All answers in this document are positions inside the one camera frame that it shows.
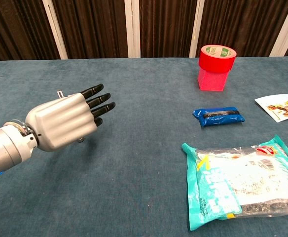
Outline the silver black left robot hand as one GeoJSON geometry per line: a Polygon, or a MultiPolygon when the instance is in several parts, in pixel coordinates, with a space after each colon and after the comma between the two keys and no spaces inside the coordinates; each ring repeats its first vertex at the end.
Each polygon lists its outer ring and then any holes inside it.
{"type": "Polygon", "coordinates": [[[114,102],[105,104],[110,93],[93,97],[103,88],[98,84],[31,109],[25,124],[36,134],[38,148],[51,152],[95,132],[103,122],[100,116],[115,107],[114,102]]]}

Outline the teal felt table cover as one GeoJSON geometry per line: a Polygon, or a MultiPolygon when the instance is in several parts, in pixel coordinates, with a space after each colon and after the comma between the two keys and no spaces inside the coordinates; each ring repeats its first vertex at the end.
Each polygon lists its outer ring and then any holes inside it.
{"type": "Polygon", "coordinates": [[[231,148],[275,135],[255,99],[288,93],[288,57],[240,57],[225,89],[201,91],[195,58],[0,61],[0,127],[102,83],[115,108],[97,131],[35,149],[0,176],[0,237],[288,237],[288,216],[213,221],[190,231],[183,143],[231,148]],[[201,127],[193,111],[236,107],[245,122],[201,127]]]}

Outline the pink hexagonal block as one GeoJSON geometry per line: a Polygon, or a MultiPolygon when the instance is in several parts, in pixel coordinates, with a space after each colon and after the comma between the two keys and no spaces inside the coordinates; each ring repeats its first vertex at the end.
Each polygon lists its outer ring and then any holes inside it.
{"type": "Polygon", "coordinates": [[[199,88],[202,91],[223,91],[229,72],[214,73],[200,68],[198,75],[199,88]]]}

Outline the blue cookie packet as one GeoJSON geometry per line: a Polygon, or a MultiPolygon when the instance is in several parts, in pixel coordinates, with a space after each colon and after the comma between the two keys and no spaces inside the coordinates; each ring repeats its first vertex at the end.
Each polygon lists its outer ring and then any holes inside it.
{"type": "Polygon", "coordinates": [[[202,108],[193,111],[201,127],[245,122],[236,107],[202,108]]]}

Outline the teal snack bag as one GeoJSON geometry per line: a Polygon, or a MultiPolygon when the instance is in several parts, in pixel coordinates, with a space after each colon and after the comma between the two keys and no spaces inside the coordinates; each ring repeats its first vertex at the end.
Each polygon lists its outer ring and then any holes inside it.
{"type": "Polygon", "coordinates": [[[279,136],[249,147],[182,145],[189,226],[213,220],[288,215],[288,147],[279,136]]]}

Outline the red tape roll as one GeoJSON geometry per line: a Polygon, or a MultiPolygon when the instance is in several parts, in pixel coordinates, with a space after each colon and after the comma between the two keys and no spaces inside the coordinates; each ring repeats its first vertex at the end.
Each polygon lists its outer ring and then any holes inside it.
{"type": "Polygon", "coordinates": [[[213,73],[229,72],[234,64],[237,52],[227,46],[209,44],[201,48],[199,66],[213,73]]]}

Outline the white picture card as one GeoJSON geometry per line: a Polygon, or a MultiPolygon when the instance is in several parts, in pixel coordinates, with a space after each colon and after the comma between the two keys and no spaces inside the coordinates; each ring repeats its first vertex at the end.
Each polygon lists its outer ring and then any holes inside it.
{"type": "Polygon", "coordinates": [[[276,122],[288,119],[288,94],[275,94],[255,99],[276,122]]]}

